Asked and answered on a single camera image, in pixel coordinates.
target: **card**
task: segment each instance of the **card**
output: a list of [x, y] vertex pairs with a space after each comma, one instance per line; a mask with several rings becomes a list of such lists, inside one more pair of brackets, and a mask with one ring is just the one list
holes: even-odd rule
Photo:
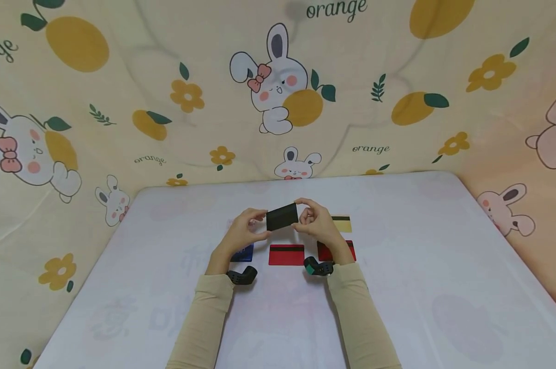
[[231, 257], [231, 263], [248, 263], [253, 260], [253, 244], [238, 251]]
[[266, 227], [269, 231], [288, 227], [298, 221], [299, 215], [294, 202], [279, 209], [268, 211], [266, 214]]
[[[346, 243], [348, 244], [348, 247], [352, 252], [353, 260], [356, 261], [356, 252], [353, 249], [353, 242], [346, 240]], [[329, 251], [327, 246], [319, 241], [317, 241], [317, 256], [319, 257], [319, 261], [333, 261], [333, 256], [331, 255], [331, 252]]]
[[352, 233], [352, 223], [349, 215], [332, 215], [331, 217], [337, 230], [343, 233]]
[[301, 244], [270, 245], [268, 265], [304, 265], [305, 246]]

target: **forearm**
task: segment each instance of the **forearm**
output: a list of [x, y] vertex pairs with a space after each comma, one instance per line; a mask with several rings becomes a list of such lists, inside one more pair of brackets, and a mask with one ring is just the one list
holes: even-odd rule
[[328, 285], [340, 319], [350, 369], [401, 368], [359, 265], [336, 264]]
[[226, 275], [201, 276], [166, 369], [213, 369], [233, 296]]

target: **black stripe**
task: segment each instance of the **black stripe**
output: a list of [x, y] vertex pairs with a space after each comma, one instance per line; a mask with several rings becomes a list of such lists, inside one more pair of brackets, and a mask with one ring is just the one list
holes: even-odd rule
[[286, 246], [286, 247], [270, 246], [270, 251], [305, 251], [305, 248], [297, 247], [297, 246]]

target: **blue card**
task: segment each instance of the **blue card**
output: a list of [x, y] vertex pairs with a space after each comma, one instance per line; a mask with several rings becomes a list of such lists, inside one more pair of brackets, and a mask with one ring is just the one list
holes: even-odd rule
[[247, 262], [253, 259], [253, 244], [247, 246], [246, 248], [238, 251], [231, 257], [232, 263]]

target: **pink bow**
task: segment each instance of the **pink bow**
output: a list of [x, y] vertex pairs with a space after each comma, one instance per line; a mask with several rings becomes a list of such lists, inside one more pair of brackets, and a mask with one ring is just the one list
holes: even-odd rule
[[17, 160], [17, 141], [13, 137], [0, 137], [0, 150], [3, 159], [0, 161], [1, 170], [7, 173], [17, 173], [22, 170], [22, 163]]
[[257, 67], [257, 75], [254, 79], [247, 81], [247, 85], [249, 88], [258, 93], [260, 91], [260, 87], [262, 86], [262, 82], [270, 75], [272, 69], [267, 65], [259, 65]]
[[124, 212], [122, 214], [120, 214], [120, 217], [118, 217], [118, 219], [120, 219], [120, 221], [122, 221], [124, 219], [124, 217], [126, 217], [126, 213], [128, 212], [129, 207], [125, 206], [124, 207]]

